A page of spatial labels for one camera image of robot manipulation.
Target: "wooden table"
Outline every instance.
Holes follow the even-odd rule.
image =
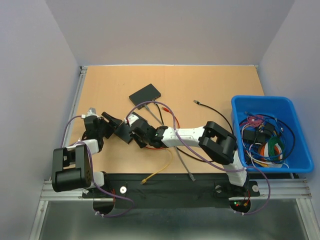
[[[214,111],[195,104],[193,100],[209,105],[231,121],[231,98],[235,95],[263,95],[262,86],[254,66],[90,66],[87,69],[76,114],[86,114],[95,108],[98,115],[106,112],[124,119],[133,108],[129,95],[152,83],[160,92],[158,101],[167,104],[180,122],[181,128],[203,126],[214,121],[229,130],[225,120]],[[149,104],[155,115],[155,105]],[[159,123],[146,109],[137,113],[155,128]],[[172,126],[172,116],[162,111],[165,125]],[[70,143],[80,138],[85,130],[82,119],[74,121]],[[201,148],[198,153],[209,159]],[[172,164],[163,173],[186,173],[174,149]],[[207,163],[196,161],[182,154],[192,173],[219,173]],[[140,149],[132,141],[129,145],[116,135],[104,139],[104,147],[93,155],[94,171],[107,173],[153,173],[169,160],[166,150]]]

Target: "gray wall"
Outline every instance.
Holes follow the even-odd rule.
[[[46,2],[80,65],[255,65],[294,0]]]
[[[78,64],[44,0],[1,1],[0,239],[28,239]]]
[[[308,175],[320,221],[320,1],[296,0],[266,51],[258,74],[266,95],[289,97],[296,108],[315,170]]]

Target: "blue container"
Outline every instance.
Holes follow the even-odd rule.
[[[295,146],[291,155],[285,160],[289,168],[283,165],[277,167],[258,167],[264,173],[310,173],[314,169],[314,162],[311,158],[305,137],[302,133],[301,126],[294,108],[293,103],[286,97],[282,96],[234,96],[231,100],[232,104],[232,124],[234,134],[237,138],[238,155],[244,167],[248,166],[245,161],[245,153],[241,140],[241,131],[239,123],[247,118],[245,112],[253,115],[265,114],[278,118],[286,123],[294,132]],[[286,140],[286,153],[288,153],[293,144],[293,136],[291,132],[283,126],[283,135]]]

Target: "bolt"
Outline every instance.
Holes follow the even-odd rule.
[[[255,193],[257,193],[257,192],[259,192],[259,187],[258,187],[257,185],[253,185],[253,186],[252,186],[252,190],[253,190]]]
[[[218,194],[222,193],[222,187],[219,186],[219,185],[217,185],[217,186],[215,187],[215,191],[216,191]]]
[[[125,194],[127,192],[127,188],[125,186],[120,187],[120,193]]]

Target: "black rectangular object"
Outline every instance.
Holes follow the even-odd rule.
[[[243,130],[242,139],[243,141],[248,143],[253,143],[255,141],[256,143],[263,144],[266,141],[266,135],[262,132],[256,132],[245,129]]]
[[[267,122],[267,123],[264,125],[263,133],[266,134],[266,135],[268,135],[269,138],[271,138],[274,130],[275,130],[275,126],[272,125],[271,123]]]
[[[141,88],[139,91],[136,91],[135,93],[131,94],[129,96],[129,99],[131,100],[131,102],[133,102],[135,106],[137,106],[140,103],[146,101],[153,101],[159,97],[161,97],[161,93],[150,83],[144,88]]]

